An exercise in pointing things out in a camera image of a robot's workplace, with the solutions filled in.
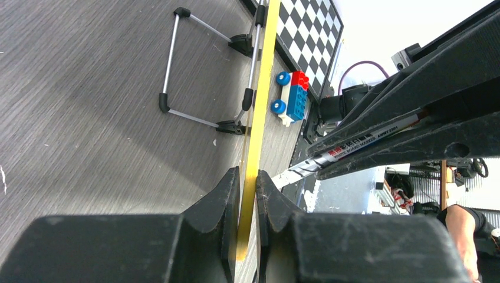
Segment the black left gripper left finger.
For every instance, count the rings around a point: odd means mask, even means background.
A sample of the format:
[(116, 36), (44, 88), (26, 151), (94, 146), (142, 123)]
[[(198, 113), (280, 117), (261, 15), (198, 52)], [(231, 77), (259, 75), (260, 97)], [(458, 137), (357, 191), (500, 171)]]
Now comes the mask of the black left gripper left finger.
[(52, 215), (34, 220), (2, 282), (233, 282), (239, 168), (177, 215)]

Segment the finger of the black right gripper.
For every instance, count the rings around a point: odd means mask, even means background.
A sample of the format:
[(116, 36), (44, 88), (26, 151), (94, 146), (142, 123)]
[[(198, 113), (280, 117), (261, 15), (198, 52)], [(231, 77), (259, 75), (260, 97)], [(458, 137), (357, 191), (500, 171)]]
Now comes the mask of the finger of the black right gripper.
[(316, 174), (318, 180), (387, 164), (499, 156), (499, 114), (408, 130), (358, 150)]
[(358, 118), (308, 149), (309, 156), (381, 129), (441, 98), (499, 77), (499, 10), (395, 83)]

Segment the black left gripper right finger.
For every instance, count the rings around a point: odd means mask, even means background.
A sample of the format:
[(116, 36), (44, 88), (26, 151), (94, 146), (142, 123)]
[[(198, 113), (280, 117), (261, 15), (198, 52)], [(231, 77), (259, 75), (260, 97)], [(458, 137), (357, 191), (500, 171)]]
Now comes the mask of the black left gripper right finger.
[(258, 282), (469, 282), (443, 225), (425, 216), (307, 213), (260, 171)]

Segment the yellow framed whiteboard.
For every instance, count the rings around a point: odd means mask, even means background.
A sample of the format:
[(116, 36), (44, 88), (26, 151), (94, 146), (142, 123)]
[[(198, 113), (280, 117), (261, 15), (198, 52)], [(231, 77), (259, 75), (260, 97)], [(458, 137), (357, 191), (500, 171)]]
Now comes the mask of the yellow framed whiteboard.
[(238, 261), (243, 261), (248, 253), (252, 215), (254, 211), (256, 178), (259, 171), (269, 88), (271, 85), (272, 68), (274, 64), (280, 3), (281, 2), (277, 0), (271, 0), (269, 2), (264, 32), (261, 65), (256, 88), (255, 108), (246, 162), (245, 182), (241, 200), (241, 210), (239, 213), (238, 235), (236, 241), (236, 260)]

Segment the brown whiteboard marker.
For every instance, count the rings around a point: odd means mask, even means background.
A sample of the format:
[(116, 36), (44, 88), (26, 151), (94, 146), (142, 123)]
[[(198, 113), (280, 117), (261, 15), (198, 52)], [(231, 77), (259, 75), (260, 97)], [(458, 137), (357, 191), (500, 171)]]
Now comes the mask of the brown whiteboard marker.
[(271, 180), (278, 189), (282, 189), (284, 186), (293, 184), (319, 172), (321, 169), (325, 169), (327, 166), (356, 151), (359, 151), (360, 149), (414, 126), (426, 116), (428, 116), (428, 114), (421, 111), (410, 117), (383, 127), (380, 130), (375, 130), (371, 133), (351, 139), (331, 150), (326, 151), (325, 153), (321, 153), (291, 166), (279, 175), (272, 177)]

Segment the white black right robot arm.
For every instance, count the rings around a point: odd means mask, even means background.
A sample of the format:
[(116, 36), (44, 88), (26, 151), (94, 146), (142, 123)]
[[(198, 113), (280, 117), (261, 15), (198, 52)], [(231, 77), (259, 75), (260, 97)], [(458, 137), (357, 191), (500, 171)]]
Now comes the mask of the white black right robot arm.
[(338, 127), (308, 154), (353, 153), (321, 169), (329, 179), (385, 164), (499, 156), (499, 2), (429, 45), (374, 87), (355, 86), (320, 103)]

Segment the person forearm in background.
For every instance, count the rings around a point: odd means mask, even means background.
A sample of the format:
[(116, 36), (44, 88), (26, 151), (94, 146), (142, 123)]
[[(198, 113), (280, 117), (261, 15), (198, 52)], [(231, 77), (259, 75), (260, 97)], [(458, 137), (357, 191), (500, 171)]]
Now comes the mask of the person forearm in background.
[(471, 282), (499, 282), (499, 228), (479, 210), (450, 205), (436, 219), (448, 230)]

